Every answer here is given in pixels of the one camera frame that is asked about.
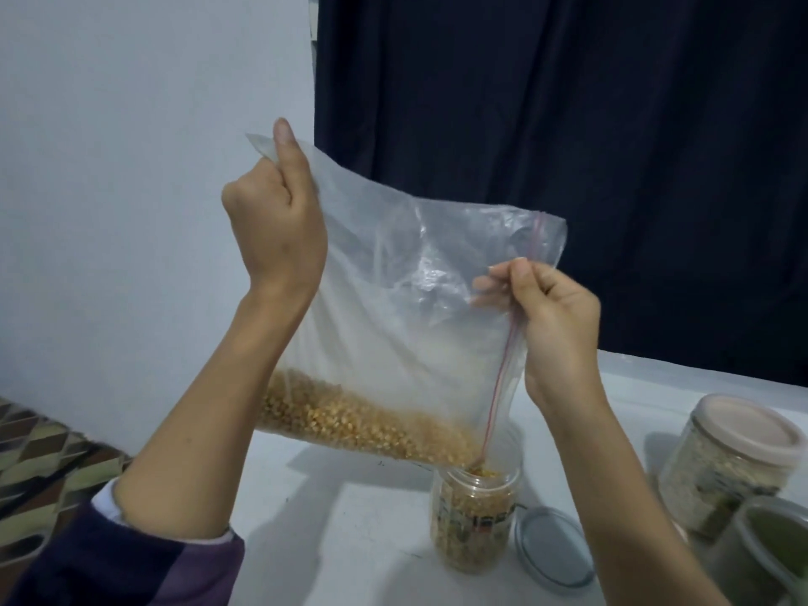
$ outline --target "person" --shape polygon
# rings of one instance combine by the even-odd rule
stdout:
[[[274,137],[278,164],[261,159],[222,192],[250,277],[229,329],[131,466],[51,541],[8,604],[227,603],[244,556],[229,518],[262,394],[327,253],[306,156],[286,121]],[[726,604],[611,412],[597,365],[597,298],[524,259],[492,266],[475,287],[515,297],[529,319],[525,385],[558,446],[608,603]]]

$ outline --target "hand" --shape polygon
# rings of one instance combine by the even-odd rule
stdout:
[[[592,292],[551,266],[524,258],[492,266],[473,285],[487,292],[477,305],[502,305],[512,294],[524,309],[524,384],[545,416],[603,397],[597,360],[601,303]]]
[[[326,264],[328,239],[308,160],[286,120],[274,129],[278,165],[262,157],[229,182],[221,202],[250,275],[250,294],[278,300],[299,316]]]

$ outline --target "floor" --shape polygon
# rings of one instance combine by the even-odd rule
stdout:
[[[0,603],[79,505],[129,461],[0,397]]]

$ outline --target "plastic bag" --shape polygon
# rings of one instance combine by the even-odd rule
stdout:
[[[249,135],[277,161],[265,136]],[[520,311],[470,305],[488,266],[556,265],[564,220],[414,198],[309,144],[328,229],[318,294],[272,375],[258,429],[433,465],[479,460],[524,369]]]

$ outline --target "dark blue curtain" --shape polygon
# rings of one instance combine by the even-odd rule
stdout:
[[[315,136],[565,217],[601,347],[808,385],[808,0],[320,0]]]

